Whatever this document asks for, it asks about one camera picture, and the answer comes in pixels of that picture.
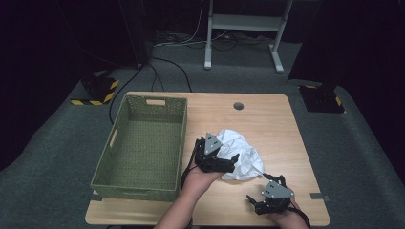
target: basket handle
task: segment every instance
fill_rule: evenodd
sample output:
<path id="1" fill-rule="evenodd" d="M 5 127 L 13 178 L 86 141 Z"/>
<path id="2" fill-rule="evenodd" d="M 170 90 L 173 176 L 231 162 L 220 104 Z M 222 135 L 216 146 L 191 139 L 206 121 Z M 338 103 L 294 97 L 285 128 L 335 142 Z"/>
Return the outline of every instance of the basket handle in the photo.
<path id="1" fill-rule="evenodd" d="M 131 196 L 145 196 L 148 195 L 149 190 L 144 189 L 118 189 L 121 193 Z"/>
<path id="2" fill-rule="evenodd" d="M 110 148 L 113 148 L 114 142 L 116 142 L 117 135 L 118 135 L 118 130 L 115 129 L 113 136 L 111 137 L 111 140 L 110 140 Z"/>
<path id="3" fill-rule="evenodd" d="M 166 99 L 158 97 L 149 97 L 145 98 L 145 103 L 147 105 L 166 106 Z"/>

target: black cable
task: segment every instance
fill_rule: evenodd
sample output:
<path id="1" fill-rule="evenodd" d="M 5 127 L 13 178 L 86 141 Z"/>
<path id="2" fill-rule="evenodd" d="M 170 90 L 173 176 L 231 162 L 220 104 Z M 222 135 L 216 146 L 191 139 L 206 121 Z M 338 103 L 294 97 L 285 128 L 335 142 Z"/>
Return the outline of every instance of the black cable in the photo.
<path id="1" fill-rule="evenodd" d="M 68 18 L 66 18 L 66 15 L 65 15 L 65 13 L 63 12 L 62 7 L 59 5 L 59 1 L 58 1 L 58 0 L 55 0 L 55 2 L 56 2 L 56 4 L 57 4 L 57 7 L 59 8 L 60 13 L 62 14 L 63 20 L 64 20 L 65 23 L 66 23 L 66 26 L 68 27 L 69 31 L 70 31 L 71 34 L 72 34 L 72 37 L 73 37 L 74 40 L 75 40 L 75 43 L 77 44 L 77 46 L 78 46 L 83 52 L 87 53 L 88 55 L 90 55 L 90 56 L 92 56 L 92 57 L 94 57 L 94 58 L 96 58 L 96 59 L 98 59 L 98 60 L 101 60 L 101 61 L 106 62 L 106 63 L 111 64 L 111 65 L 115 65 L 115 66 L 118 66 L 118 67 L 121 67 L 121 68 L 130 68 L 130 69 L 134 69 L 134 68 L 135 68 L 135 67 L 133 67 L 133 66 L 125 66 L 125 65 L 117 64 L 117 63 L 112 62 L 112 61 L 110 61 L 110 60 L 106 60 L 106 59 L 104 59 L 104 58 L 102 58 L 102 57 L 99 57 L 99 56 L 97 56 L 97 55 L 95 55 L 95 54 L 93 54 L 93 53 L 87 51 L 86 49 L 84 49 L 84 48 L 80 45 L 80 43 L 78 42 L 78 39 L 77 39 L 77 37 L 75 36 L 74 30 L 72 29 L 71 25 L 69 24 Z"/>
<path id="2" fill-rule="evenodd" d="M 194 145 L 194 149 L 193 149 L 193 152 L 191 153 L 191 157 L 190 157 L 190 160 L 188 161 L 188 165 L 187 165 L 187 167 L 185 168 L 185 170 L 182 172 L 182 174 L 181 174 L 181 181 L 180 181 L 180 190 L 182 190 L 182 186 L 184 185 L 184 183 L 185 183 L 185 179 L 187 178 L 187 176 L 188 176 L 188 173 L 190 173 L 190 171 L 192 170 L 192 169 L 195 169 L 195 168 L 197 168 L 199 165 L 196 165 L 196 166 L 194 166 L 194 167 L 192 167 L 191 169 L 190 169 L 190 166 L 191 166 L 191 164 L 193 163 L 193 160 L 194 160 L 194 156 L 196 155 L 196 151 L 197 151 L 197 147 L 199 147 L 201 144 L 203 144 L 203 140 L 202 139 L 200 139 L 200 140 L 196 140 L 196 143 L 195 143 L 195 145 Z"/>
<path id="3" fill-rule="evenodd" d="M 148 66 L 151 67 L 153 69 L 153 71 L 155 72 L 155 77 L 153 79 L 153 83 L 151 86 L 151 92 L 154 91 L 153 88 L 155 86 L 156 79 L 158 79 L 158 81 L 161 85 L 161 89 L 164 91 L 163 83 L 161 82 L 160 77 L 159 77 L 158 72 L 156 71 L 155 67 L 153 67 L 153 65 L 151 63 L 148 63 Z"/>
<path id="4" fill-rule="evenodd" d="M 261 40 L 256 40 L 255 38 L 249 37 L 249 36 L 237 37 L 234 34 L 232 34 L 232 35 L 233 35 L 233 37 L 235 37 L 236 40 L 238 40 L 239 44 L 241 44 L 241 45 L 261 45 L 261 44 L 269 43 L 272 41 L 272 39 L 270 39 L 270 38 L 262 38 Z M 249 42 L 251 42 L 251 41 L 249 41 L 250 38 L 253 38 L 254 39 L 253 41 L 255 43 L 249 43 Z"/>
<path id="5" fill-rule="evenodd" d="M 202 50 L 205 49 L 205 45 L 201 46 L 201 47 L 192 47 L 191 45 L 186 45 L 186 47 L 193 49 L 193 50 Z"/>
<path id="6" fill-rule="evenodd" d="M 185 76 L 185 79 L 186 79 L 186 81 L 187 81 L 187 86 L 188 86 L 188 89 L 190 90 L 190 93 L 193 92 L 193 90 L 191 89 L 190 81 L 188 80 L 188 75 L 187 75 L 187 73 L 185 72 L 185 70 L 184 70 L 182 67 L 180 67 L 180 65 L 176 64 L 176 63 L 173 62 L 173 61 L 166 60 L 166 59 L 161 59 L 161 58 L 157 58 L 157 57 L 151 57 L 151 58 L 152 58 L 152 59 L 157 59 L 157 60 L 160 60 L 160 61 L 165 61 L 165 62 L 171 63 L 171 64 L 175 65 L 176 67 L 178 67 L 179 69 L 181 69 L 182 72 L 184 73 L 184 76 Z"/>
<path id="7" fill-rule="evenodd" d="M 222 36 L 220 39 L 218 39 L 217 41 L 221 42 L 221 43 L 225 43 L 225 44 L 229 44 L 232 42 L 238 42 L 238 38 L 236 38 L 236 36 L 233 33 L 228 33 L 227 36 Z"/>
<path id="8" fill-rule="evenodd" d="M 226 52 L 226 51 L 230 51 L 230 50 L 232 50 L 232 49 L 235 49 L 235 47 L 239 44 L 239 41 L 238 40 L 234 40 L 235 41 L 235 43 L 233 43 L 233 45 L 230 47 L 230 48 L 227 48 L 227 49 L 219 49 L 219 48 L 217 48 L 217 47 L 215 47 L 214 46 L 214 44 L 212 44 L 212 49 L 214 49 L 214 50 L 216 50 L 216 51 L 220 51 L 220 52 Z"/>
<path id="9" fill-rule="evenodd" d="M 291 202 L 291 205 L 294 207 L 294 208 L 297 208 L 297 207 L 295 207 L 295 205 Z"/>
<path id="10" fill-rule="evenodd" d="M 116 100 L 118 94 L 122 91 L 122 89 L 125 88 L 125 87 L 129 84 L 129 82 L 131 82 L 135 77 L 137 77 L 137 75 L 140 73 L 140 71 L 141 71 L 142 69 L 143 69 L 143 65 L 140 66 L 140 68 L 139 68 L 138 71 L 134 74 L 134 76 L 132 76 L 132 78 L 130 78 L 130 79 L 118 90 L 118 92 L 116 93 L 116 95 L 113 97 L 113 100 L 111 100 L 111 103 L 110 103 L 110 110 L 109 110 L 109 112 L 108 112 L 108 113 L 109 113 L 109 116 L 110 116 L 111 124 L 114 125 L 114 121 L 113 121 L 113 118 L 112 118 L 112 116 L 111 116 L 111 110 L 112 110 L 112 108 L 113 108 L 113 103 L 114 103 L 114 101 Z"/>
<path id="11" fill-rule="evenodd" d="M 155 42 L 155 46 L 156 47 L 162 47 L 165 45 L 161 45 L 159 46 L 159 44 L 163 44 L 163 43 L 170 43 L 170 45 L 172 44 L 180 44 L 180 43 L 184 43 L 184 41 L 190 40 L 191 35 L 185 34 L 183 37 L 180 37 L 178 33 L 174 33 L 174 32 L 159 32 L 157 34 L 156 37 L 156 42 Z"/>
<path id="12" fill-rule="evenodd" d="M 289 210 L 290 212 L 298 214 L 304 220 L 307 227 L 310 229 L 309 218 L 307 217 L 307 215 L 303 211 L 299 210 L 298 208 L 295 208 L 295 206 L 294 206 L 294 208 L 288 207 L 287 210 Z"/>

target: white metal stand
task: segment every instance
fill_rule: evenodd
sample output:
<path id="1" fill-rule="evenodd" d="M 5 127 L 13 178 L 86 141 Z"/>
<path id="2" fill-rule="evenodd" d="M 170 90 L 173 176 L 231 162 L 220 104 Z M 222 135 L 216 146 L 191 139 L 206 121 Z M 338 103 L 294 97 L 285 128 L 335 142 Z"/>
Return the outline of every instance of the white metal stand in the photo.
<path id="1" fill-rule="evenodd" d="M 289 10 L 291 9 L 293 0 L 287 0 L 287 5 L 281 17 L 264 17 L 264 16 L 245 16 L 245 15 L 230 15 L 230 14 L 215 14 L 213 13 L 213 2 L 210 0 L 208 13 L 208 35 L 205 45 L 205 63 L 204 67 L 207 70 L 211 69 L 211 39 L 213 29 L 222 30 L 242 30 L 242 31 L 277 31 L 276 39 L 273 45 L 269 45 L 271 56 L 273 57 L 274 65 L 277 73 L 283 73 L 283 65 L 281 64 L 278 55 L 278 47 L 283 35 L 284 27 L 286 26 Z"/>

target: stand leg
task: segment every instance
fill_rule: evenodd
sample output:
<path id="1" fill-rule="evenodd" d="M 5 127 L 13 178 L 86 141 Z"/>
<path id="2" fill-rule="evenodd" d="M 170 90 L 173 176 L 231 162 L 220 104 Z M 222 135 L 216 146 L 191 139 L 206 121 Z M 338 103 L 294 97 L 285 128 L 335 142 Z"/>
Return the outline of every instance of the stand leg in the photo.
<path id="1" fill-rule="evenodd" d="M 281 37 L 283 36 L 284 28 L 286 27 L 286 23 L 288 20 L 289 10 L 291 9 L 293 0 L 288 0 L 286 8 L 284 10 L 283 19 L 280 22 L 279 29 L 277 31 L 276 39 L 274 41 L 274 45 L 270 45 L 271 56 L 273 57 L 274 66 L 276 67 L 277 73 L 283 73 L 283 65 L 281 64 L 280 57 L 277 53 L 278 47 L 280 45 Z"/>
<path id="2" fill-rule="evenodd" d="M 209 13 L 208 13 L 208 33 L 206 36 L 206 44 L 205 44 L 205 62 L 204 68 L 207 70 L 211 69 L 211 37 L 212 37 L 212 11 L 213 11 L 213 0 L 209 2 Z"/>
<path id="3" fill-rule="evenodd" d="M 281 64 L 281 60 L 280 60 L 280 57 L 279 57 L 277 51 L 274 51 L 273 45 L 269 45 L 269 47 L 270 47 L 270 53 L 271 53 L 271 56 L 273 57 L 274 66 L 276 67 L 277 73 L 283 73 L 284 72 L 283 65 Z"/>

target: gray carpet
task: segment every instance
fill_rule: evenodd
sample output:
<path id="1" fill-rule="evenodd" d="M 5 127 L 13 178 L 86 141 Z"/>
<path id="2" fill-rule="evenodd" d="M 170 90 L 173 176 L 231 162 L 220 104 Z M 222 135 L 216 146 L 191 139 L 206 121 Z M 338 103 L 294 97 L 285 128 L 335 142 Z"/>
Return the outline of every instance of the gray carpet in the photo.
<path id="1" fill-rule="evenodd" d="M 214 45 L 225 49 L 229 44 Z M 321 192 L 330 198 L 330 225 L 325 228 L 405 228 L 404 185 L 350 95 L 336 89 L 344 114 L 308 113 L 297 86 L 317 84 L 287 81 L 299 49 L 299 44 L 281 44 L 283 74 L 275 72 L 266 45 L 214 50 L 210 71 L 203 68 L 203 49 L 161 47 L 153 55 L 181 65 L 193 92 L 288 97 Z M 151 64 L 165 91 L 189 92 L 179 68 L 155 59 Z M 117 69 L 112 77 L 120 80 L 120 89 L 135 72 Z M 126 92 L 151 91 L 154 75 L 146 66 L 117 96 L 112 116 Z M 153 90 L 162 91 L 159 81 Z M 81 96 L 77 84 L 23 154 L 0 172 L 0 228 L 106 228 L 88 225 L 84 217 L 92 193 L 89 183 L 112 127 L 109 106 L 70 104 L 70 98 Z"/>

